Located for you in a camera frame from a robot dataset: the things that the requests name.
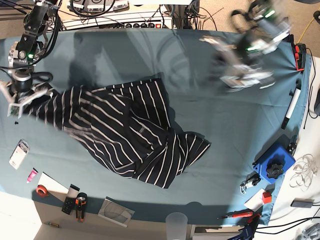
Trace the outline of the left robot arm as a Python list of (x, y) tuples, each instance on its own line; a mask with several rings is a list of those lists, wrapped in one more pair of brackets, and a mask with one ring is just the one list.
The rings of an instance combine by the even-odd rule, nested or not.
[(229, 20), (240, 34), (233, 45), (211, 35), (199, 39), (210, 44), (224, 63), (225, 70), (219, 78), (228, 92), (274, 85), (273, 71), (264, 69), (259, 59), (274, 52), (290, 34), (291, 25), (279, 5), (278, 0), (254, 0), (246, 11), (233, 10)]

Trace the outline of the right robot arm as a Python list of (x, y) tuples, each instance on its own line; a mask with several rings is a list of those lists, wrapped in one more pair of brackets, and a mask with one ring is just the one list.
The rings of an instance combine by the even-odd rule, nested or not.
[(8, 66), (0, 70), (9, 82), (0, 82), (0, 91), (8, 103), (7, 116), (19, 119), (33, 101), (53, 96), (49, 72), (35, 72), (35, 66), (53, 50), (61, 19), (60, 4), (56, 0), (36, 0), (24, 18), (24, 31), (8, 52)]

